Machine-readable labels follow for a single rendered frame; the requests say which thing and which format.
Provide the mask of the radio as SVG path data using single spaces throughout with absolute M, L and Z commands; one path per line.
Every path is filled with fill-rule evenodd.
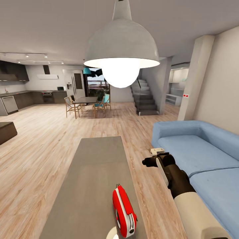
M 127 238 L 133 235 L 138 219 L 133 211 L 127 193 L 120 185 L 117 185 L 116 189 L 113 191 L 113 205 L 122 236 Z

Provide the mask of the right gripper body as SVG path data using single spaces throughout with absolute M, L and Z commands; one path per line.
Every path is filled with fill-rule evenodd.
M 145 159 L 145 162 L 146 162 L 146 166 L 147 167 L 157 167 L 156 165 L 155 165 L 155 163 L 154 163 L 154 158 L 155 158 L 156 156 L 153 156 L 153 157 L 150 157 L 150 158 L 146 158 Z

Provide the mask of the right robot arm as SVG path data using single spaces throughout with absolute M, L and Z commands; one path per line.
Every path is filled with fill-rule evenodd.
M 158 167 L 178 209 L 188 239 L 232 239 L 201 200 L 188 175 L 163 148 L 151 149 L 147 167 Z

